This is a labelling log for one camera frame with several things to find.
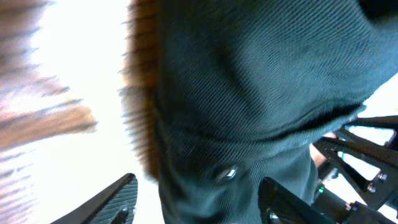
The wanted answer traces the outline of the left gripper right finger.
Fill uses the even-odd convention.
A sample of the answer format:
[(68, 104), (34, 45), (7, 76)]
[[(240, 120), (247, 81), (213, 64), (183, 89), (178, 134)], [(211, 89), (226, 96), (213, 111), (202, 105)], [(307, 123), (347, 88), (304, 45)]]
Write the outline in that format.
[(262, 224), (334, 224), (270, 177), (259, 186)]

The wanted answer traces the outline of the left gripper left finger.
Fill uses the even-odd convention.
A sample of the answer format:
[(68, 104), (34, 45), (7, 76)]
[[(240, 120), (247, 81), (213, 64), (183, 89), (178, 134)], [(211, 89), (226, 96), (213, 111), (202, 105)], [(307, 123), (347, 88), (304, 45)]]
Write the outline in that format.
[(127, 173), (52, 224), (132, 224), (137, 191), (136, 176)]

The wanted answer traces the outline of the black t-shirt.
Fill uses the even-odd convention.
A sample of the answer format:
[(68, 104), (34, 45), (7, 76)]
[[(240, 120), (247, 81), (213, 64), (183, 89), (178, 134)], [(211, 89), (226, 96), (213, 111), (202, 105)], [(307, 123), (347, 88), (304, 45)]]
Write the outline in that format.
[(164, 221), (260, 223), (270, 177), (305, 203), (311, 143), (397, 73), (397, 2), (163, 0), (155, 96)]

